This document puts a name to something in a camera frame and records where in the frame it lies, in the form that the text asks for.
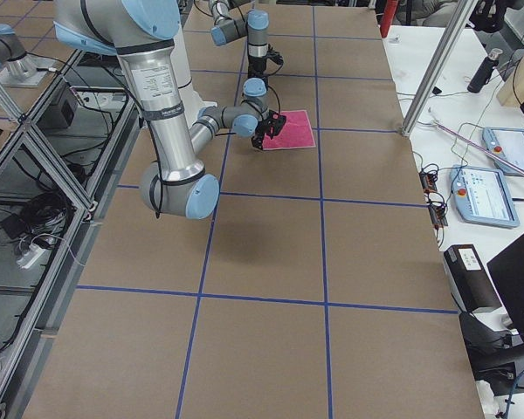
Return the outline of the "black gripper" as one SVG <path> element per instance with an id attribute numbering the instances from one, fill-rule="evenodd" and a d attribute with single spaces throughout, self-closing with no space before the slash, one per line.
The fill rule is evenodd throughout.
<path id="1" fill-rule="evenodd" d="M 261 79 L 265 84 L 268 83 L 268 76 L 265 73 L 267 67 L 266 57 L 248 56 L 248 78 Z"/>
<path id="2" fill-rule="evenodd" d="M 266 136 L 273 139 L 279 135 L 284 125 L 286 124 L 286 116 L 282 113 L 270 111 L 268 115 L 258 123 L 255 133 L 252 136 L 252 146 L 257 150 L 261 150 L 263 141 Z"/>

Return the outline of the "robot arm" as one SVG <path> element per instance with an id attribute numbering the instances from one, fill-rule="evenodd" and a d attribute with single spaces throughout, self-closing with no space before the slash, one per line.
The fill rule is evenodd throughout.
<path id="1" fill-rule="evenodd" d="M 267 84 L 265 72 L 272 51 L 268 42 L 269 17 L 265 11 L 257 9 L 242 15 L 240 7 L 244 4 L 247 1 L 209 1 L 213 18 L 210 34 L 216 46 L 246 38 L 248 78 L 262 79 Z"/>
<path id="2" fill-rule="evenodd" d="M 244 18 L 230 11 L 241 3 L 210 2 L 216 45 L 246 38 L 249 73 L 237 106 L 206 106 L 186 117 L 184 88 L 172 55 L 181 33 L 176 1 L 59 1 L 54 27 L 58 40 L 74 49 L 115 56 L 150 132 L 156 155 L 141 179 L 141 198 L 157 215 L 203 219 L 217 205 L 219 182 L 206 172 L 199 152 L 224 128 L 261 148 L 279 134 L 286 116 L 267 104 L 265 62 L 282 57 L 267 42 L 269 17 L 252 9 Z"/>

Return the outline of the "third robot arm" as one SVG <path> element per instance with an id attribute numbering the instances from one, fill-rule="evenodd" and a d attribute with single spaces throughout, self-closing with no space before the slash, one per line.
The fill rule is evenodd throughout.
<path id="1" fill-rule="evenodd" d="M 0 24 L 0 83 L 9 87 L 37 87 L 45 72 L 8 24 Z"/>

